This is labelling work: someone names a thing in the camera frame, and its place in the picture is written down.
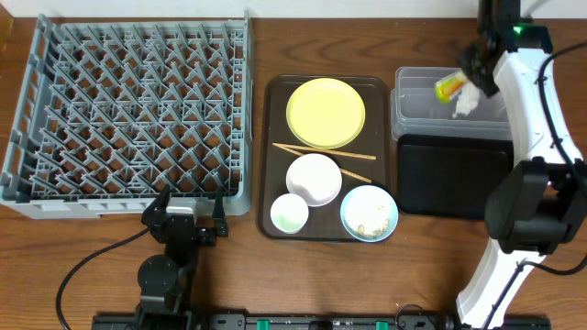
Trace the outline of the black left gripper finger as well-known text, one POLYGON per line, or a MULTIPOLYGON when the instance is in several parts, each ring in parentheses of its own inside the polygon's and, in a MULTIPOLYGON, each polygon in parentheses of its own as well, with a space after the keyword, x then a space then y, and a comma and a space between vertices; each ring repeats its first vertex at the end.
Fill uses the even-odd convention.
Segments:
POLYGON ((166 207, 171 198, 171 187, 166 185, 153 202, 144 210, 141 223, 145 226, 160 226, 166 218, 166 207))
POLYGON ((218 187, 216 189, 214 209, 211 214, 215 233, 218 237, 228 237, 228 224, 223 204, 223 196, 223 189, 218 187))

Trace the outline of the white tissue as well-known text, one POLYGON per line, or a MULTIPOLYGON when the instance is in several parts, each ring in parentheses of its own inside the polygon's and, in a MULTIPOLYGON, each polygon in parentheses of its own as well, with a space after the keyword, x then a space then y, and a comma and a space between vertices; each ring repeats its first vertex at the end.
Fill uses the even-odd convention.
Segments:
POLYGON ((461 89, 452 117, 468 116, 477 106, 481 98, 480 90, 472 83, 467 83, 461 89))

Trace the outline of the green orange snack wrapper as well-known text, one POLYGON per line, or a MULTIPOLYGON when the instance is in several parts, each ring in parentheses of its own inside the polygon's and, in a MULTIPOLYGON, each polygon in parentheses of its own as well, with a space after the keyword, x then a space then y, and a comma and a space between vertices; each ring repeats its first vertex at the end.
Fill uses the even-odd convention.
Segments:
POLYGON ((447 104, 469 83, 463 71, 455 71, 435 83, 435 94, 440 103, 447 104))

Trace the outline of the small white green cup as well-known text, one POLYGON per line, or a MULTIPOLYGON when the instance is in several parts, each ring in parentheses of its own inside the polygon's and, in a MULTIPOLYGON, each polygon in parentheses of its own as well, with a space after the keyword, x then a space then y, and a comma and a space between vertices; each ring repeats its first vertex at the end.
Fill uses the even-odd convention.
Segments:
POLYGON ((309 208, 299 195, 287 193, 279 196, 271 205, 273 225, 285 234, 296 234, 306 224, 309 208))

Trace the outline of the pink white bowl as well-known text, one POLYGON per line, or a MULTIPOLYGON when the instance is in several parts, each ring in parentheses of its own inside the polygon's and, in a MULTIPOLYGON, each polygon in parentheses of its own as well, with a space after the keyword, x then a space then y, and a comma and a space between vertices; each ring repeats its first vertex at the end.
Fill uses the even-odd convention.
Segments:
POLYGON ((311 153, 297 158, 286 172, 289 193, 299 195, 308 206, 332 202, 342 187, 342 173, 331 158, 311 153))

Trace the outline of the light blue bowl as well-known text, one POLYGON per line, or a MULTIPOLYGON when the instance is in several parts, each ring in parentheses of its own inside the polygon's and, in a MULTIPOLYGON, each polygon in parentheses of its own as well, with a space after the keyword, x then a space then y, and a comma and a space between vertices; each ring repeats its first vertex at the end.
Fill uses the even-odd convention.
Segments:
POLYGON ((399 221, 394 198, 375 185, 362 185, 349 191, 342 200, 339 215, 346 231, 366 243, 387 239, 399 221))

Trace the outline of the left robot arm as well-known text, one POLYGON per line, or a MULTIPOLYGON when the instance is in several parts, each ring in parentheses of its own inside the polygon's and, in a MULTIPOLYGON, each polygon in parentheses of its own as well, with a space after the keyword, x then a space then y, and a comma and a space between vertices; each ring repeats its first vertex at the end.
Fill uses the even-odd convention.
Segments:
POLYGON ((173 205, 170 187, 165 187, 145 209, 141 223, 164 245, 164 252, 147 258, 138 269, 140 297, 134 327, 205 328, 205 317, 191 305, 192 284, 199 250, 216 244, 216 230, 196 225, 194 205, 173 205))

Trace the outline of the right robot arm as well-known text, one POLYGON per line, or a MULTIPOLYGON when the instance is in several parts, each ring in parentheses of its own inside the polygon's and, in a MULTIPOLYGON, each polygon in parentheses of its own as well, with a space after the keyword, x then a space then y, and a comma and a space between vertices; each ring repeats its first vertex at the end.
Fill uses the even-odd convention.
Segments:
POLYGON ((511 171, 488 195, 489 242, 453 314, 400 311, 398 329, 547 329, 546 318, 506 309, 533 269, 576 235, 586 215, 586 165, 571 139, 551 76, 558 53, 548 29, 516 1, 479 4, 478 37, 460 71, 488 96, 500 94, 513 141, 511 171))

